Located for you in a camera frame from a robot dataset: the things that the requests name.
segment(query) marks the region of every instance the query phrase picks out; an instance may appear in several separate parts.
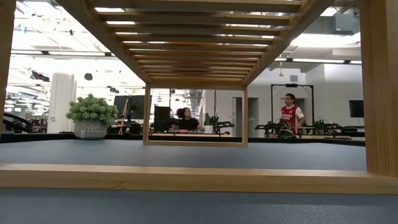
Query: monitor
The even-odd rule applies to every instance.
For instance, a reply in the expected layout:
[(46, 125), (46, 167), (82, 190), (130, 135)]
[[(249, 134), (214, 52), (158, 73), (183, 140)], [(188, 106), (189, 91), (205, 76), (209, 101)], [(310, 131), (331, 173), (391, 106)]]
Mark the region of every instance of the monitor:
[(349, 113), (352, 118), (363, 118), (363, 100), (350, 100)]
[(122, 118), (124, 107), (126, 107), (126, 118), (131, 111), (131, 119), (144, 119), (145, 96), (115, 96), (114, 103), (119, 111), (118, 119)]

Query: red and white jersey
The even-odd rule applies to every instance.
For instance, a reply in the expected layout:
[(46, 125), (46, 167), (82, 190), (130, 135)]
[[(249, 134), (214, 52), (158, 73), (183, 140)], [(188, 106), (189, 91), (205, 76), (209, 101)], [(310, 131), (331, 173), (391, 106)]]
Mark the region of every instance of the red and white jersey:
[(292, 105), (289, 107), (282, 107), (279, 119), (285, 123), (289, 123), (290, 125), (292, 125), (293, 133), (297, 134), (297, 130), (295, 127), (297, 127), (297, 122), (299, 121), (299, 119), (303, 117), (303, 111), (298, 106)]

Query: red shirt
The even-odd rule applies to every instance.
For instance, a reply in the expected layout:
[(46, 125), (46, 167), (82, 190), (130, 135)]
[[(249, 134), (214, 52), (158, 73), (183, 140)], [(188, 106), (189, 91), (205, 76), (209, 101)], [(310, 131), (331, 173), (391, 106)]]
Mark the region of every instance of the red shirt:
[(291, 125), (292, 129), (291, 131), (293, 131), (294, 134), (297, 134), (297, 130), (296, 130), (296, 125), (297, 125), (297, 120), (299, 119), (297, 117), (297, 114), (302, 113), (301, 109), (296, 106), (293, 105), (290, 108), (288, 108), (287, 106), (282, 107), (282, 111), (280, 114), (280, 119)]

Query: woman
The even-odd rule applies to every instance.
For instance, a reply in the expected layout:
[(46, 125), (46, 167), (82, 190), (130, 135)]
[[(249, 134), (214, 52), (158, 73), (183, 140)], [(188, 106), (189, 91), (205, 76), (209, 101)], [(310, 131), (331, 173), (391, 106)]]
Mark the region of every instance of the woman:
[(189, 108), (180, 108), (177, 110), (177, 116), (179, 119), (177, 129), (182, 130), (199, 130), (204, 131), (205, 128), (199, 124), (199, 121), (195, 118), (191, 118), (191, 110)]

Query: wooden slat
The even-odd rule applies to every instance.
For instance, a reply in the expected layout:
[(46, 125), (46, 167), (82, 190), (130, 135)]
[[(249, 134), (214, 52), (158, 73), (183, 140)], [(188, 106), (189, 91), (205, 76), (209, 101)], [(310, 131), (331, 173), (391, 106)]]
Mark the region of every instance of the wooden slat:
[(245, 71), (191, 71), (189, 69), (145, 69), (148, 74), (161, 74), (161, 73), (175, 73), (175, 74), (194, 74), (200, 75), (202, 74), (219, 74), (219, 75), (246, 75), (247, 72)]
[(142, 126), (142, 142), (145, 143), (149, 139), (149, 115), (150, 115), (150, 83), (145, 85), (145, 102), (144, 102), (144, 124)]
[(107, 49), (112, 51), (124, 64), (126, 64), (141, 80), (148, 82), (139, 69), (134, 59), (130, 56), (123, 44), (117, 39), (104, 22), (96, 16), (96, 11), (85, 5), (81, 0), (57, 0), (69, 14), (71, 14), (81, 25), (93, 34)]
[(285, 26), (289, 16), (257, 16), (230, 13), (192, 12), (99, 12), (104, 21), (133, 21), (156, 24), (250, 24)]
[(114, 32), (136, 32), (148, 34), (234, 34), (234, 35), (273, 35), (278, 36), (278, 28), (184, 25), (184, 24), (110, 24)]
[[(211, 143), (228, 145), (228, 142)], [(0, 187), (398, 194), (398, 179), (373, 175), (366, 171), (345, 170), (2, 164)]]
[(300, 1), (281, 0), (88, 0), (94, 7), (156, 9), (165, 11), (288, 12), (300, 9)]
[(248, 85), (253, 82), (290, 45), (291, 41), (311, 25), (333, 2), (334, 0), (305, 1), (297, 17), (292, 18), (289, 22), (291, 28), (283, 31), (279, 38), (275, 39), (275, 42), (269, 46), (267, 53), (257, 62), (252, 72), (245, 79), (244, 84)]
[(131, 49), (153, 50), (206, 50), (206, 51), (231, 51), (231, 52), (265, 52), (266, 46), (254, 45), (189, 45), (189, 44), (148, 44), (125, 43)]
[(249, 143), (249, 93), (247, 86), (243, 88), (242, 142), (245, 145)]
[(250, 63), (256, 62), (255, 58), (216, 58), (216, 57), (161, 57), (161, 56), (134, 56), (137, 60), (175, 60), (179, 62), (236, 62)]
[(179, 66), (173, 67), (169, 65), (142, 65), (140, 68), (144, 70), (148, 69), (166, 69), (166, 70), (190, 70), (190, 71), (245, 71), (248, 72), (250, 68), (239, 68), (239, 67), (209, 67), (209, 66)]
[(178, 61), (145, 61), (140, 60), (139, 63), (141, 66), (146, 65), (161, 65), (161, 66), (217, 66), (217, 67), (230, 67), (230, 68), (251, 68), (253, 63), (236, 63), (236, 62), (178, 62)]
[(151, 34), (118, 34), (121, 41), (157, 41), (157, 42), (204, 42), (222, 44), (272, 44), (274, 39), (261, 37), (227, 37), (211, 35), (151, 35)]
[(366, 164), (398, 177), (398, 2), (361, 0)]
[(14, 30), (15, 0), (0, 3), (0, 121), (4, 115), (4, 103), (7, 95), (7, 80), (10, 66), (12, 33)]
[(177, 77), (151, 77), (150, 80), (150, 84), (153, 86), (153, 88), (179, 88), (189, 90), (242, 90), (242, 80), (236, 78), (192, 77), (182, 79)]
[(208, 52), (187, 50), (131, 50), (133, 55), (158, 55), (178, 57), (232, 57), (232, 58), (259, 58), (261, 53), (253, 52)]
[(214, 75), (214, 74), (179, 74), (179, 73), (149, 73), (150, 77), (172, 77), (172, 78), (239, 78), (243, 80), (245, 75)]

